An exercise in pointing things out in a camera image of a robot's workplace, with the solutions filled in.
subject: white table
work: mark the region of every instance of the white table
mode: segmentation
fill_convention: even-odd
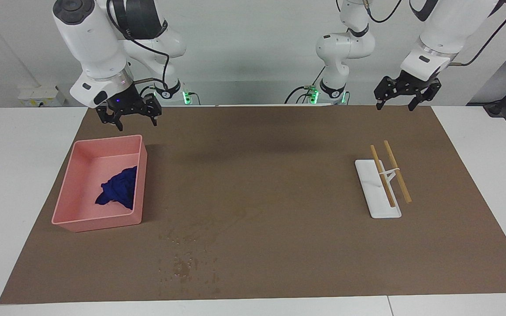
[[[85,112],[0,108],[0,294]],[[434,112],[506,234],[506,122],[482,108],[435,107]],[[10,314],[496,316],[506,315],[506,294],[0,306],[0,315]]]

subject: wooden dowel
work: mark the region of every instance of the wooden dowel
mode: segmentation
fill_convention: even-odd
[[[390,157],[390,162],[394,168],[399,168],[398,162],[395,161],[394,153],[392,152],[392,148],[390,147],[390,143],[387,140],[384,140],[384,145],[386,146],[386,150],[388,151],[388,156]],[[396,178],[398,179],[399,186],[401,187],[401,192],[403,193],[403,198],[405,198],[406,203],[411,203],[412,199],[409,195],[409,190],[407,190],[407,186],[405,185],[405,181],[403,180],[403,176],[401,175],[401,171],[399,169],[395,170]]]
[[[388,197],[388,202],[390,203],[390,207],[395,208],[395,202],[394,197],[392,196],[392,193],[390,192],[390,188],[388,187],[388,182],[386,180],[386,176],[382,172],[384,172],[384,169],[382,168],[382,165],[380,164],[380,160],[378,159],[378,153],[376,152],[376,148],[374,145],[370,145],[370,150],[372,150],[372,157],[374,157],[374,164],[376,164],[376,169],[378,170],[378,173],[380,174],[380,180],[382,181],[382,186],[384,186],[384,190],[386,192],[386,196]]]

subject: white bracket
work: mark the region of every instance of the white bracket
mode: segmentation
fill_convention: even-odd
[[[382,166],[382,170],[384,170],[384,165],[381,160],[380,165]],[[372,218],[400,218],[401,210],[398,205],[398,200],[395,198],[394,190],[390,184],[396,176],[395,170],[399,170],[399,168],[379,173],[378,169],[376,169],[374,160],[356,160],[355,166],[357,167],[360,184],[362,185],[364,197],[366,198],[368,210],[370,211]],[[386,190],[390,190],[392,197],[394,197],[395,207],[391,207],[388,202],[386,191],[382,186],[382,181],[380,180],[380,174],[384,174],[386,176]]]

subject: blue cloth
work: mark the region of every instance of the blue cloth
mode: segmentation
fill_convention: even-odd
[[[134,188],[136,186],[136,168],[128,168],[113,176],[107,183],[101,184],[103,193],[95,201],[105,205],[110,201],[120,202],[125,208],[134,206]]]

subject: green light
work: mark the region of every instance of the green light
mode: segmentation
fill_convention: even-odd
[[[192,98],[191,98],[191,96],[188,95],[188,93],[186,91],[183,91],[183,100],[184,100],[185,105],[192,104]]]
[[[316,104],[318,102],[318,97],[319,97],[319,91],[314,90],[310,96],[310,103]]]

